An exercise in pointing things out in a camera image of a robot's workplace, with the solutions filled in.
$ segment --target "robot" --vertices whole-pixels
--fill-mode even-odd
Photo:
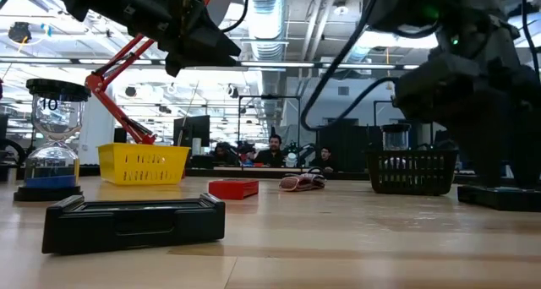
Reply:
[[[205,0],[63,1],[76,19],[84,19],[92,9],[128,26],[134,36],[144,35],[157,41],[160,49],[169,52],[166,71],[171,75],[187,66],[233,66],[231,56],[240,53],[210,20]],[[418,31],[405,31],[403,25]],[[520,33],[506,23],[500,0],[364,0],[363,18],[347,43],[351,44],[349,47],[366,26],[410,38],[435,33],[439,45],[430,53],[428,62],[392,79],[396,83],[393,104],[406,118],[445,126],[461,149],[473,158],[485,188],[501,186],[503,160],[510,162],[519,188],[537,187],[541,126],[534,124],[541,116],[541,85],[538,73],[519,62],[513,40]],[[342,50],[327,70],[303,117],[347,51]],[[105,72],[98,71],[99,76]],[[99,79],[87,82],[94,86],[101,83]],[[131,123],[125,115],[115,117],[135,130],[135,134],[142,134],[139,139],[143,143],[153,142],[149,132]],[[311,129],[305,120],[302,123]]]

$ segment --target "wooden tabletop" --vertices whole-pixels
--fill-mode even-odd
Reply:
[[[211,178],[179,187],[115,187],[81,179],[87,200],[198,197]],[[541,288],[541,215],[442,197],[374,194],[328,182],[227,201],[219,243],[105,254],[41,254],[46,204],[13,203],[0,187],[0,288]]]

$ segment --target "person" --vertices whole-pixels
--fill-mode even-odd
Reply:
[[[223,166],[234,166],[236,164],[235,157],[227,150],[227,144],[218,143],[212,153],[214,162]]]
[[[336,172],[336,164],[331,158],[331,149],[327,146],[321,148],[320,157],[315,158],[310,165],[320,167],[324,172]]]
[[[265,166],[282,167],[284,165],[284,156],[280,151],[281,137],[277,134],[269,138],[269,149],[262,150],[254,159],[254,163],[263,163]]]

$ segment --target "ceiling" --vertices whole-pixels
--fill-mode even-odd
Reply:
[[[233,24],[241,15],[243,7],[233,3],[221,23],[221,28]],[[345,40],[352,34],[361,13],[362,0],[321,0],[318,8],[317,0],[278,0],[281,8],[283,32],[271,36],[273,24],[260,19],[255,12],[250,11],[246,20],[234,31],[228,33],[231,39],[242,48],[240,60],[254,60],[258,45],[272,43],[282,45],[283,53],[275,61],[327,61],[329,62],[342,48]],[[508,9],[519,4],[519,0],[505,0]],[[312,39],[306,46],[307,30],[310,21],[315,16],[316,24]],[[26,45],[20,45],[8,37],[9,29],[15,22],[30,23],[32,40]],[[520,21],[513,20],[520,26]],[[538,14],[530,19],[530,29],[537,46],[541,46],[541,20]],[[315,38],[319,26],[321,37]],[[65,12],[59,0],[9,0],[0,10],[0,58],[1,57],[33,57],[36,60],[44,57],[57,59],[79,59],[81,64],[75,65],[45,65],[23,63],[0,63],[0,78],[4,80],[3,104],[10,112],[16,113],[14,118],[28,118],[30,111],[30,95],[25,88],[25,81],[33,78],[62,79],[82,84],[86,75],[96,68],[96,63],[103,63],[128,43],[131,37],[125,27],[111,20],[90,12],[84,22],[79,22]],[[523,38],[516,40],[519,55],[525,63],[531,61]],[[436,46],[433,36],[418,40],[409,40],[388,34],[367,31],[358,41],[358,45],[366,49],[367,54],[362,62],[389,64],[420,64],[423,63],[429,49]],[[166,54],[151,47],[143,59],[163,60]],[[168,76],[162,65],[128,69],[114,82],[114,94],[121,108],[135,120],[160,134],[165,139],[172,137],[172,121],[176,117],[197,116],[209,114],[212,117],[212,138],[235,140],[237,138],[238,99],[232,98],[227,92],[231,88],[238,90],[240,95],[262,95],[268,93],[267,81],[272,79],[273,72],[257,70],[257,68],[241,68],[228,70],[183,70],[176,77]],[[276,72],[275,74],[297,76],[297,70]],[[373,79],[378,75],[393,74],[383,71],[364,73],[362,79]],[[319,73],[310,75],[317,79]],[[273,92],[280,95],[299,94],[298,85],[289,85],[285,79],[274,81],[276,88]],[[340,87],[343,82],[336,82],[330,88]],[[134,87],[137,95],[126,95],[126,88]],[[388,98],[388,92],[381,91]],[[339,97],[335,100],[351,101],[351,98]],[[255,100],[242,115],[240,129],[243,138],[259,140],[266,139],[271,124],[279,123],[283,102],[263,102]],[[171,113],[160,112],[157,105],[167,106]],[[11,122],[14,126],[28,126],[24,121]]]

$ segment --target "red block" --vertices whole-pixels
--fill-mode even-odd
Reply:
[[[209,183],[209,193],[219,199],[242,200],[259,192],[257,180],[225,179]]]

